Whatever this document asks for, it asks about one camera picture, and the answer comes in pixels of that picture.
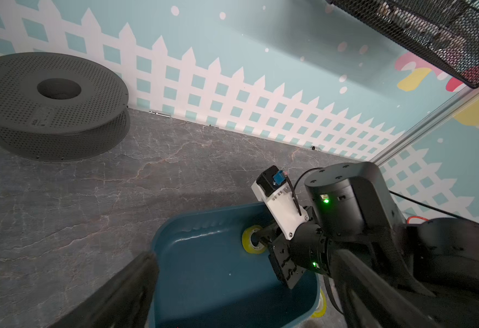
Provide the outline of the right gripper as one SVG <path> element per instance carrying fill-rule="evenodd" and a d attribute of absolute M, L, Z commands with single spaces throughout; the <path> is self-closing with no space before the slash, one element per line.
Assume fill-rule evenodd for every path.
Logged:
<path fill-rule="evenodd" d="M 330 275 L 328 268 L 328 239 L 319 225 L 305 223 L 298 227 L 295 237 L 288 241 L 277 224 L 254 232 L 250 238 L 254 250 L 269 251 L 269 259 L 277 279 L 293 289 L 305 274 L 312 271 Z"/>

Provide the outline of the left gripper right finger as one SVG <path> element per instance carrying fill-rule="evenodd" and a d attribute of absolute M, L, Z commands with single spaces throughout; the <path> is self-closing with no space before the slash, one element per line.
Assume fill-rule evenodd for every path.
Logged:
<path fill-rule="evenodd" d="M 332 256 L 331 274 L 348 327 L 438 327 L 351 251 Z"/>

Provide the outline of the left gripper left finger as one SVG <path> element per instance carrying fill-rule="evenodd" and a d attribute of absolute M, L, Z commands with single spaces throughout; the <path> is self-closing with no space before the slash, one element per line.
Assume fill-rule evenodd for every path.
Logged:
<path fill-rule="evenodd" d="M 144 251 L 52 327 L 144 327 L 160 268 Z"/>

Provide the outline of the yellow tape roll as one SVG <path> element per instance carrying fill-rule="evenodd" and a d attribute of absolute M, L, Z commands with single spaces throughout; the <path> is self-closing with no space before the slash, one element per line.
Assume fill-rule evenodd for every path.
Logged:
<path fill-rule="evenodd" d="M 320 288 L 320 296 L 317 302 L 316 309 L 311 315 L 312 318 L 321 318 L 326 314 L 327 301 L 324 291 Z"/>
<path fill-rule="evenodd" d="M 242 233 L 242 247 L 249 254 L 262 254 L 267 250 L 267 247 L 254 239 L 257 232 L 261 231 L 262 227 L 259 225 L 252 225 L 246 228 Z"/>

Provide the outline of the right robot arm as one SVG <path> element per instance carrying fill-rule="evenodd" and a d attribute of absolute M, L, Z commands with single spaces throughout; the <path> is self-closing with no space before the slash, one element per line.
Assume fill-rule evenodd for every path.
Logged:
<path fill-rule="evenodd" d="M 284 286 L 322 275 L 349 327 L 479 327 L 478 223 L 449 215 L 410 224 L 370 162 L 314 170 L 305 187 L 309 207 L 275 166 L 251 187 L 274 223 L 247 229 L 244 248 L 268 250 Z"/>

